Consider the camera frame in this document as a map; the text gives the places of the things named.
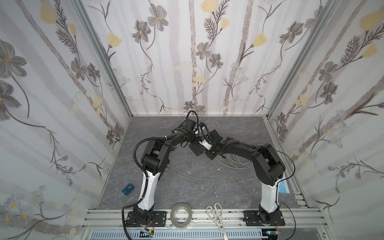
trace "gray flower print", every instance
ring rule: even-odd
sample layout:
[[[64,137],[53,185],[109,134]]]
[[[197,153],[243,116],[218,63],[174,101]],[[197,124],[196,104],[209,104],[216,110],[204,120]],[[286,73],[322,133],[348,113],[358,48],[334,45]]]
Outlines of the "gray flower print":
[[[281,138],[285,138],[285,135],[288,133],[288,129],[285,125],[281,125],[279,127],[279,134],[281,135]]]
[[[193,109],[193,106],[194,106],[195,104],[192,102],[192,101],[189,101],[189,102],[185,102],[185,107],[184,107],[184,109],[185,110],[189,110],[189,109]]]
[[[209,57],[211,55],[211,51],[208,51],[208,42],[206,43],[199,43],[197,45],[198,52],[196,53],[197,56],[200,55],[200,59],[204,59],[204,57]]]
[[[331,73],[333,73],[334,71],[336,71],[336,68],[337,68],[337,64],[333,64],[332,61],[330,62],[327,62],[325,65],[324,65],[324,69],[321,69],[319,71],[319,73],[321,74],[320,77],[319,77],[319,80],[322,81],[325,79],[326,82],[329,82],[330,80],[332,80],[332,75]]]
[[[137,33],[132,34],[132,37],[135,38],[135,42],[139,43],[141,39],[148,42],[148,34],[151,33],[151,29],[148,26],[147,22],[136,20],[136,24],[134,27]]]
[[[336,94],[337,85],[333,82],[328,83],[324,86],[324,92],[320,95],[321,98],[325,98],[324,104],[333,102],[332,94]]]
[[[74,58],[74,61],[71,62],[71,69],[76,73],[76,78],[81,80],[85,79],[85,75],[87,73],[87,68],[85,66],[80,66],[80,62],[77,58]]]
[[[196,106],[195,111],[197,114],[205,114],[206,113],[205,106],[201,106],[201,105]]]
[[[96,82],[96,79],[100,77],[100,70],[96,70],[92,63],[89,63],[87,69],[89,76],[93,77],[93,80]]]
[[[116,123],[116,126],[115,128],[113,129],[114,133],[115,133],[115,136],[116,138],[119,138],[122,136],[122,127],[119,125],[119,123],[117,122]]]
[[[15,56],[13,46],[0,40],[0,78],[8,78],[12,72],[19,77],[25,77],[26,71],[20,67],[23,65],[26,65],[26,60]]]
[[[148,17],[149,25],[157,25],[157,29],[163,31],[163,25],[168,26],[168,21],[164,19],[167,16],[167,11],[165,11],[165,9],[160,5],[158,5],[156,8],[154,4],[151,4],[149,12],[153,15],[153,17]]]
[[[221,57],[220,54],[212,54],[210,58],[210,62],[212,63],[211,68],[217,66],[218,68],[221,68],[221,66],[224,64],[223,62],[220,62]]]
[[[110,145],[112,145],[114,137],[115,137],[115,134],[113,134],[113,131],[112,130],[108,130],[107,139],[109,140],[109,144]]]
[[[288,33],[280,35],[280,43],[284,43],[288,40],[289,43],[293,43],[296,35],[300,35],[303,31],[303,23],[294,22],[289,28]]]
[[[0,121],[10,118],[8,108],[18,108],[21,106],[19,101],[11,96],[12,93],[12,85],[0,80]]]

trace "black mounting plate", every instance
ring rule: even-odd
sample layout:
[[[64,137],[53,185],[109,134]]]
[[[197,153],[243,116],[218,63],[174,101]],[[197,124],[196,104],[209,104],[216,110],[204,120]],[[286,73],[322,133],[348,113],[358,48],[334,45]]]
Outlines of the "black mounting plate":
[[[245,224],[247,225],[247,227],[254,227],[254,226],[264,226],[263,224],[261,224],[261,222],[259,222],[259,219],[258,219],[258,216],[257,216],[257,213],[259,211],[244,211],[244,221],[245,221]],[[284,219],[282,218],[283,217],[283,214],[279,211],[277,214],[276,214],[276,222],[279,224],[279,226],[285,226],[285,221]],[[276,223],[271,223],[270,226],[276,226]]]
[[[153,223],[150,223],[150,227],[165,227],[167,220],[167,211],[153,211]],[[128,213],[128,220],[125,221],[126,227],[142,227],[136,222],[136,216],[134,212]]]

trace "black cable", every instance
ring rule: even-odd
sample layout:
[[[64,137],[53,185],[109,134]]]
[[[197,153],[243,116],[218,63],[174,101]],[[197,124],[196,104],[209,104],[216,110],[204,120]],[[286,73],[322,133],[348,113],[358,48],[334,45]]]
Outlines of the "black cable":
[[[142,143],[144,143],[144,142],[146,142],[146,141],[149,141],[149,140],[155,140],[155,139],[156,139],[156,140],[166,140],[167,138],[166,138],[166,137],[149,137],[149,138],[146,138],[146,139],[141,140],[141,141],[135,146],[135,148],[133,149],[133,160],[135,161],[136,165],[143,171],[143,173],[145,174],[146,179],[145,179],[144,191],[143,191],[143,194],[142,194],[141,198],[140,198],[137,202],[135,202],[134,204],[131,204],[131,205],[128,205],[128,206],[124,206],[124,207],[122,207],[122,209],[121,209],[121,217],[122,217],[122,225],[123,225],[123,228],[124,228],[124,233],[125,233],[126,237],[127,237],[129,240],[131,240],[131,238],[129,237],[128,232],[127,232],[127,228],[126,228],[126,226],[125,226],[124,209],[130,208],[130,207],[133,207],[133,206],[136,206],[137,204],[139,204],[139,203],[143,200],[143,198],[145,197],[145,194],[146,194],[146,192],[147,192],[147,188],[148,188],[148,178],[149,178],[149,177],[148,177],[148,173],[147,173],[147,171],[145,171],[144,167],[143,167],[143,166],[139,163],[139,161],[137,160],[137,157],[136,157],[136,151],[137,151],[138,147],[139,147]]]
[[[292,216],[293,216],[293,220],[294,220],[294,222],[295,222],[295,228],[293,229],[293,233],[292,233],[292,235],[291,235],[289,238],[286,239],[286,240],[289,240],[289,239],[291,239],[291,237],[293,237],[293,235],[294,235],[295,232],[296,232],[296,219],[295,219],[295,216],[293,215],[291,209],[290,209],[285,203],[283,203],[283,202],[281,202],[281,203],[284,204],[284,205],[289,209],[289,211],[291,212],[291,214],[292,214]]]

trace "white cable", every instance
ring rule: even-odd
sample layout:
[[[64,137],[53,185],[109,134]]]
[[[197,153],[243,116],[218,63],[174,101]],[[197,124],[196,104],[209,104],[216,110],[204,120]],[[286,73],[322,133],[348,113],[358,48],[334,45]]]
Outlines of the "white cable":
[[[173,174],[176,174],[176,175],[178,175],[178,176],[180,176],[180,177],[184,177],[184,178],[188,178],[188,179],[193,179],[193,180],[226,180],[226,181],[232,181],[232,182],[241,182],[241,180],[231,180],[231,179],[224,179],[224,178],[207,178],[207,179],[200,179],[200,178],[186,177],[186,176],[180,175],[180,174],[178,174],[178,173],[175,173],[175,172],[173,172],[173,171],[171,171],[171,170],[169,170],[169,169],[167,169],[167,168],[166,168],[166,170],[167,170],[168,172],[171,172],[171,173],[173,173]]]

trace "blue sticker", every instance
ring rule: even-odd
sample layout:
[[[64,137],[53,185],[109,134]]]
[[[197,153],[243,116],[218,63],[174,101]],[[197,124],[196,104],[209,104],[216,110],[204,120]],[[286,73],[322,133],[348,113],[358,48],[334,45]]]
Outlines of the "blue sticker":
[[[134,186],[132,183],[130,183],[130,184],[128,184],[128,185],[122,190],[122,192],[124,193],[125,196],[128,196],[128,194],[130,194],[130,193],[133,191],[133,189],[135,189],[135,186]]]

